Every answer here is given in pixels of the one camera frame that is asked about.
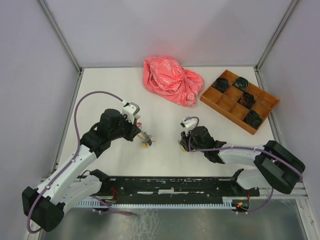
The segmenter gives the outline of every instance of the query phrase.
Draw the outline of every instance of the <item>wooden box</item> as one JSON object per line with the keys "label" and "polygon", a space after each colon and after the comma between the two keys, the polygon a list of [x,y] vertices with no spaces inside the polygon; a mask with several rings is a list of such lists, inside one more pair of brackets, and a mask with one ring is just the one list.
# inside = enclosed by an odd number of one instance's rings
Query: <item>wooden box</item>
{"label": "wooden box", "polygon": [[257,128],[253,128],[246,122],[245,117],[249,113],[250,109],[238,103],[244,92],[235,86],[233,83],[239,76],[229,70],[225,70],[219,78],[225,78],[229,82],[229,87],[224,93],[221,93],[214,87],[213,83],[210,87],[201,95],[200,100],[222,114],[247,132],[254,135],[262,123],[267,119],[268,115],[278,104],[279,99],[272,94],[262,90],[261,88],[249,83],[249,87],[245,92],[254,96],[255,104],[250,108],[257,112],[262,120],[261,124]]}

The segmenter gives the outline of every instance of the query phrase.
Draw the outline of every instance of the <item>pink bag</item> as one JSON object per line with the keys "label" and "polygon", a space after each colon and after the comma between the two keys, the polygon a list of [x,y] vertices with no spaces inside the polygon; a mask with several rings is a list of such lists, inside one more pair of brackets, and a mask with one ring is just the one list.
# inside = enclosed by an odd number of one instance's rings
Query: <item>pink bag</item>
{"label": "pink bag", "polygon": [[144,60],[143,84],[148,91],[184,107],[195,105],[197,94],[204,88],[199,74],[168,56]]}

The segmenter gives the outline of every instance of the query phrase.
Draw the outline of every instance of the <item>gray wall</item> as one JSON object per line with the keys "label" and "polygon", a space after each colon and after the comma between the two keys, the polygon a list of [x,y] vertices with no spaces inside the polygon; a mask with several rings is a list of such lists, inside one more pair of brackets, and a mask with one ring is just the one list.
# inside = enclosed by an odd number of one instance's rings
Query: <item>gray wall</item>
{"label": "gray wall", "polygon": [[82,67],[255,65],[291,0],[47,0]]}
{"label": "gray wall", "polygon": [[304,183],[320,224],[320,1],[303,0],[262,69],[285,145],[306,165]]}
{"label": "gray wall", "polygon": [[21,193],[47,175],[77,73],[35,0],[0,2],[0,233],[26,229]]}

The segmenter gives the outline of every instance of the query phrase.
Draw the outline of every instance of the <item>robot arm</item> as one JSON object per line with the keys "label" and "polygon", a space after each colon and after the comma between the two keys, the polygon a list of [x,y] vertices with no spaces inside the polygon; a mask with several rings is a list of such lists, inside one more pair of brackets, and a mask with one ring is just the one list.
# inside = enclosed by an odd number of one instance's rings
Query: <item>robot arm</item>
{"label": "robot arm", "polygon": [[225,141],[214,140],[208,129],[198,126],[192,117],[182,123],[180,145],[187,152],[203,152],[213,163],[243,164],[255,167],[238,170],[233,176],[244,189],[274,188],[290,194],[306,169],[305,165],[278,142],[270,140],[266,145],[235,146]]}
{"label": "robot arm", "polygon": [[33,209],[31,219],[45,231],[53,230],[69,209],[100,190],[104,175],[102,172],[90,174],[81,182],[74,183],[74,181],[111,146],[111,141],[124,138],[132,142],[141,132],[136,124],[139,106],[132,102],[122,103],[124,104],[122,114],[115,109],[105,110],[100,121],[83,135],[80,140],[80,151],[75,158],[74,152],[59,169],[35,189],[27,187],[23,191],[23,212],[26,216],[30,214],[36,198],[43,193]]}

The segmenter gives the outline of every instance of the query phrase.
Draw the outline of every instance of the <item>white tabletop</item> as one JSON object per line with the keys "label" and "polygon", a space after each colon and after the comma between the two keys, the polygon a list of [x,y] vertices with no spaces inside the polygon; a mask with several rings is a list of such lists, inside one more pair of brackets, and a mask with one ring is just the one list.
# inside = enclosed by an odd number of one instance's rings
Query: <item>white tabletop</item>
{"label": "white tabletop", "polygon": [[[258,85],[252,67],[186,67],[200,74],[204,79],[204,90],[228,69]],[[200,126],[208,128],[210,135],[219,141],[239,145],[260,145],[273,140],[270,123],[266,120],[255,135],[243,130],[203,102],[200,95],[193,107],[183,107],[147,91],[142,82],[143,68],[86,68],[83,73],[78,100],[92,91],[107,91],[118,95],[128,102],[139,105],[139,121],[155,141],[151,147],[143,148],[138,137],[133,142],[117,139],[87,169],[100,169],[110,176],[189,176],[213,177],[232,176],[240,168],[249,169],[240,164],[211,163],[203,153],[182,152],[178,140],[182,127],[180,122],[187,116],[200,118]],[[122,104],[106,94],[94,94],[80,105],[77,122],[80,136],[100,120],[105,109],[117,109]],[[69,123],[59,165],[72,154],[77,147],[77,138],[73,120]]]}

